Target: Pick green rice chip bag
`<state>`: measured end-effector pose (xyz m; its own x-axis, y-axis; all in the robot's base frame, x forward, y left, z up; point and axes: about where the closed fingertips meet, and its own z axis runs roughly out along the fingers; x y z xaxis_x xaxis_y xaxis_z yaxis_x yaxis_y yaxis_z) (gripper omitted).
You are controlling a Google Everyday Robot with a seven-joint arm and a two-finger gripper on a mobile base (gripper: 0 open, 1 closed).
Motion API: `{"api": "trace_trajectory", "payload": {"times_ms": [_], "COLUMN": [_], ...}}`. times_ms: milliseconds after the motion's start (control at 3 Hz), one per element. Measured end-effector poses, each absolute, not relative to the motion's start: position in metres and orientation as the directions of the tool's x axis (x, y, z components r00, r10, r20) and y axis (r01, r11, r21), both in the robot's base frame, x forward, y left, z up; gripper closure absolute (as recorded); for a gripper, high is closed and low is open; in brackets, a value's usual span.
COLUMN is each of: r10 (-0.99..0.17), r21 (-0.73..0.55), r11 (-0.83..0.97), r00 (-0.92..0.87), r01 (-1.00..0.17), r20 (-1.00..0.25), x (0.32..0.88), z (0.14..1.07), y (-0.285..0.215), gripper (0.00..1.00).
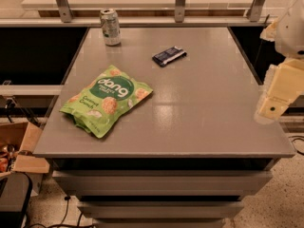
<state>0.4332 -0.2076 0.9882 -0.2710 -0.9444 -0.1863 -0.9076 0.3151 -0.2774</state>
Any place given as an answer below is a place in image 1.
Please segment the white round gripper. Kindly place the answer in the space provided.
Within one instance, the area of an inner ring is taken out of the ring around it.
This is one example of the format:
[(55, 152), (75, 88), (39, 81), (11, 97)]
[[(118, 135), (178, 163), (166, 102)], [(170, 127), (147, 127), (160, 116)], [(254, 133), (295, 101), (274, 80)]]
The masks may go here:
[(304, 0), (292, 0), (260, 38), (275, 41), (275, 50), (289, 57), (278, 66), (269, 66), (256, 105), (255, 120), (271, 124), (304, 92)]

